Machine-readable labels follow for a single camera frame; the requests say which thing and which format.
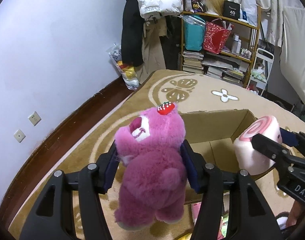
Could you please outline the upper wall socket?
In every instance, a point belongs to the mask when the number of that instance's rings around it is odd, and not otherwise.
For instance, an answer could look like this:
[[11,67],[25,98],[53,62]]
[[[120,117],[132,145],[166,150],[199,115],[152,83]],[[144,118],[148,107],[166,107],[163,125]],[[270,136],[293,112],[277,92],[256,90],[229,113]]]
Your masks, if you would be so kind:
[[41,117],[36,111],[33,114],[29,115],[28,119],[33,124],[33,126],[36,126],[41,121]]

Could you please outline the plastic bag of toys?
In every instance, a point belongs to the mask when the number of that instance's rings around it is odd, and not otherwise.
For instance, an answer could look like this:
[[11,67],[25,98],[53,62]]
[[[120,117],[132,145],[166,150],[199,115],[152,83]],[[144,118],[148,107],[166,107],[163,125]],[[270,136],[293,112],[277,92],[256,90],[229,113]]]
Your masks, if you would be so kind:
[[129,90],[136,90],[139,87],[139,80],[135,71],[135,68],[131,64],[125,64],[121,55],[121,45],[115,43],[111,48],[107,50],[113,64],[118,72],[121,74],[126,87]]

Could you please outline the white bed curtain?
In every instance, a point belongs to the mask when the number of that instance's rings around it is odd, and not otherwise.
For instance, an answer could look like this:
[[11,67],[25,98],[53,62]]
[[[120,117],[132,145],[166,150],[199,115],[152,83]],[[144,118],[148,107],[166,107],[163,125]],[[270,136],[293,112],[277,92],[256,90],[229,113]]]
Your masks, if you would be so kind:
[[300,0],[257,0],[257,4],[270,15],[266,40],[281,48],[280,71],[305,104],[305,8]]

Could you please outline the red gift bag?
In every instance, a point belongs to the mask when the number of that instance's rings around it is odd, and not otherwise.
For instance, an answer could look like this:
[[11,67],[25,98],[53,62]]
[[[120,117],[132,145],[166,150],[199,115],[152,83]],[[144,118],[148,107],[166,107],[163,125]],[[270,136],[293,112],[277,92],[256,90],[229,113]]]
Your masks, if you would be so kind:
[[230,33],[230,30],[214,22],[206,22],[203,49],[214,54],[221,53]]

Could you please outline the stack of books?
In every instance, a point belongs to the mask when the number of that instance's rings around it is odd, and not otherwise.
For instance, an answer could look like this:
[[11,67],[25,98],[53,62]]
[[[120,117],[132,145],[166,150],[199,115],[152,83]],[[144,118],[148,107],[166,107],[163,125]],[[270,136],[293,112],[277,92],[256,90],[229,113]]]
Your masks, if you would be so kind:
[[185,50],[182,53],[182,70],[184,72],[195,73],[195,74],[204,74],[204,66],[202,61],[204,54],[196,51],[187,51]]

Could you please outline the beige trench coat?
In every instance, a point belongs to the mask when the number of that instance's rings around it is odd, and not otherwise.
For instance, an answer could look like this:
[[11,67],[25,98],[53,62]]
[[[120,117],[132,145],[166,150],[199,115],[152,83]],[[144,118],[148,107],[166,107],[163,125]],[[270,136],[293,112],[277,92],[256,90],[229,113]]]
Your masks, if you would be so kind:
[[144,23],[142,56],[143,64],[136,67],[139,83],[142,84],[155,71],[166,69],[161,36],[167,36],[166,19],[159,18]]

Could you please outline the lower wall socket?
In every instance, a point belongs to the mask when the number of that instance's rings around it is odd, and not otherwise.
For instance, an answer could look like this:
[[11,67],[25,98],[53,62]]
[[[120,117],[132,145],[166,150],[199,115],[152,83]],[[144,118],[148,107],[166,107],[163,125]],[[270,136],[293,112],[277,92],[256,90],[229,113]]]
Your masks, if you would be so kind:
[[14,133],[14,138],[15,138],[19,143],[21,143],[25,137],[26,137],[26,135],[22,132],[21,129],[18,129],[18,130]]

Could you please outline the wooden bookshelf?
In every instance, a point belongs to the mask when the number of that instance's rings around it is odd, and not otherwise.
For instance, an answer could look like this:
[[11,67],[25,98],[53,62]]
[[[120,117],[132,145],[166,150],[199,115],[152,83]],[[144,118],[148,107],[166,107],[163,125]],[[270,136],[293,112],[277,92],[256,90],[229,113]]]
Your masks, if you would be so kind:
[[206,28],[201,50],[228,56],[248,64],[246,69],[242,71],[244,73],[242,85],[245,88],[250,81],[251,71],[255,65],[260,33],[261,7],[257,7],[257,25],[207,12],[184,11],[180,18],[181,52],[183,53],[187,49],[185,24],[204,24]]

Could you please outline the pink plush bear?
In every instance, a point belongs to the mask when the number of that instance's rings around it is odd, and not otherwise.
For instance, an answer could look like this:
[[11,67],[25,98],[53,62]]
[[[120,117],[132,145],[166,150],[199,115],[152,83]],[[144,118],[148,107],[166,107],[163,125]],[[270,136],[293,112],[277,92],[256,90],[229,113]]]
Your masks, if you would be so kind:
[[154,220],[175,224],[182,219],[187,184],[180,154],[184,139],[184,121],[172,102],[146,109],[117,130],[117,157],[125,166],[114,213],[121,228],[135,231]]

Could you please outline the pink swirl roll plush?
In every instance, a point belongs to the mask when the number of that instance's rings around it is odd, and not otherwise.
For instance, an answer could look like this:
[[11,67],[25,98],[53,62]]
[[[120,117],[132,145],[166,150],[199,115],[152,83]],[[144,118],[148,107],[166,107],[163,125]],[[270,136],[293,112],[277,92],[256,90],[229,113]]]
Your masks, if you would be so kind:
[[282,144],[280,126],[275,116],[262,116],[253,122],[235,139],[233,145],[241,170],[256,176],[268,171],[274,161],[265,156],[266,144],[270,141]]

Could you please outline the black hanging coat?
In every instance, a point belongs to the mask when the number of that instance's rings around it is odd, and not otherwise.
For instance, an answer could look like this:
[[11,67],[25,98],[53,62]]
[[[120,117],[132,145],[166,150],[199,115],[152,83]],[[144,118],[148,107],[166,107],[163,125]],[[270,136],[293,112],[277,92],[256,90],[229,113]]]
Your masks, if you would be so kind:
[[139,67],[143,64],[142,39],[144,19],[137,0],[126,0],[123,12],[121,56],[125,64]]

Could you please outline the black number 40 box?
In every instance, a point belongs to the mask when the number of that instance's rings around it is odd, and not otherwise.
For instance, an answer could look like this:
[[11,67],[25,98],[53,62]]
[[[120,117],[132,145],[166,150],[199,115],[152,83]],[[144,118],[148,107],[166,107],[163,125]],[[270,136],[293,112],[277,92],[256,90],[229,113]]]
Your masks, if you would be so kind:
[[223,17],[231,18],[234,20],[238,20],[240,18],[240,4],[231,2],[231,1],[224,1],[223,3]]

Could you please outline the teal gift bag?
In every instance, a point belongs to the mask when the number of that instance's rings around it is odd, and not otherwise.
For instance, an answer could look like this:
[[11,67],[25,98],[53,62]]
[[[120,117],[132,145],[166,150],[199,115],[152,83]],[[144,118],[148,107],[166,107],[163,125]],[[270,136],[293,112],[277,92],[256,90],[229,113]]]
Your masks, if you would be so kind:
[[202,49],[206,22],[197,15],[184,15],[184,42],[185,48],[192,51]]

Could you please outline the wall socket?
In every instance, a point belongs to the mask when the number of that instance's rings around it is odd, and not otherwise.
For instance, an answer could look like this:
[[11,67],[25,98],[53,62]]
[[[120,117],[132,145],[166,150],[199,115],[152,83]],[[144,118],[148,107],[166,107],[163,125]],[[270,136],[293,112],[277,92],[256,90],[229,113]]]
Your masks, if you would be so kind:
[[33,126],[36,126],[41,121],[41,117],[36,111],[33,114],[29,115],[28,119],[33,124]]
[[26,135],[22,132],[21,129],[18,129],[18,130],[14,133],[14,138],[15,138],[19,143],[21,143],[25,137],[26,137]]

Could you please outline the white rolling cart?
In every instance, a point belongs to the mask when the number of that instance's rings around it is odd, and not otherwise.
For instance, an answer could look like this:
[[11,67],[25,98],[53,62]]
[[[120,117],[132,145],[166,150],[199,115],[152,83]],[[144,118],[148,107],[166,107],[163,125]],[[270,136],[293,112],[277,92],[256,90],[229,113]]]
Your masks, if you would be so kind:
[[267,88],[273,63],[274,55],[269,51],[258,48],[246,89],[262,96]]

